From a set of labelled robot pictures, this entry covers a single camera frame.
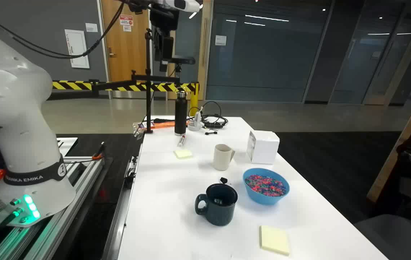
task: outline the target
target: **mug handle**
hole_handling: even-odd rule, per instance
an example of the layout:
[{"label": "mug handle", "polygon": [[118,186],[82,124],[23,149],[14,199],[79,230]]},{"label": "mug handle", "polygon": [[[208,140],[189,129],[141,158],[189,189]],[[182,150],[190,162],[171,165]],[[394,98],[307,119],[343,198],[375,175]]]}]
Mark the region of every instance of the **mug handle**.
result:
[{"label": "mug handle", "polygon": [[208,210],[208,202],[203,208],[199,208],[199,202],[200,201],[205,201],[206,202],[206,195],[205,194],[200,194],[196,197],[195,199],[195,212],[199,214],[199,215],[205,215],[206,214],[206,210]]}]

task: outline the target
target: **white table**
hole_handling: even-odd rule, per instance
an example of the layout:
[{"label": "white table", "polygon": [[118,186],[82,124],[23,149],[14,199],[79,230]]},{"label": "white table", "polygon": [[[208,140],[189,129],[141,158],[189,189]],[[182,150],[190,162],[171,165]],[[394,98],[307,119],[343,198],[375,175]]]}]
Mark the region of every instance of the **white table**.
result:
[{"label": "white table", "polygon": [[[190,159],[176,159],[179,136],[173,129],[154,130],[141,146],[137,178],[128,202],[125,231],[118,259],[128,260],[375,260],[385,259],[281,156],[262,166],[281,173],[291,186],[275,207],[264,207],[246,195],[242,173],[254,166],[245,158],[251,127],[231,117],[216,136],[187,132],[184,147]],[[226,172],[212,168],[213,147],[226,143],[236,155]],[[195,198],[229,179],[239,198],[233,220],[215,227],[195,212]],[[259,249],[259,225],[288,233],[290,256]]]}]

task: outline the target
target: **white container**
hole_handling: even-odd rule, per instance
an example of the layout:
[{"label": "white container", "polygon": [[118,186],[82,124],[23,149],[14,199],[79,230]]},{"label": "white container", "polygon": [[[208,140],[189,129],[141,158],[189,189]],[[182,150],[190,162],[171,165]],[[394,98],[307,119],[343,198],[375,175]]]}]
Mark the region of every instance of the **white container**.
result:
[{"label": "white container", "polygon": [[252,163],[271,165],[274,163],[280,139],[274,132],[249,132],[246,156]]}]

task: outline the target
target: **sticky note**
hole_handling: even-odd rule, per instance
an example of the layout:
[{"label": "sticky note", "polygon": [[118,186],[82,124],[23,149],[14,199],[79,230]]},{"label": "sticky note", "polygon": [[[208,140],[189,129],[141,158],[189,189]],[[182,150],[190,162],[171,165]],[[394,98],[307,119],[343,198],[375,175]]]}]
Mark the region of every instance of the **sticky note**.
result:
[{"label": "sticky note", "polygon": [[285,231],[268,225],[259,227],[261,249],[290,254],[288,236]]},{"label": "sticky note", "polygon": [[177,159],[186,159],[186,158],[192,158],[193,156],[193,153],[190,150],[187,150],[187,149],[177,149],[177,150],[174,150],[174,155],[176,155]]}]

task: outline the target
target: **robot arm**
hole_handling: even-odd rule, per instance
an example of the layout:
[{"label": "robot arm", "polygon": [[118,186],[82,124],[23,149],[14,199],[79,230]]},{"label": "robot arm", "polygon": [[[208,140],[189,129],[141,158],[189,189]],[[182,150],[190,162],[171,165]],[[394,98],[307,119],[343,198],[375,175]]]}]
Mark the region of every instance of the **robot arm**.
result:
[{"label": "robot arm", "polygon": [[0,41],[0,152],[7,168],[0,202],[21,210],[20,225],[59,212],[75,197],[59,166],[56,136],[40,113],[50,91],[49,74]]}]

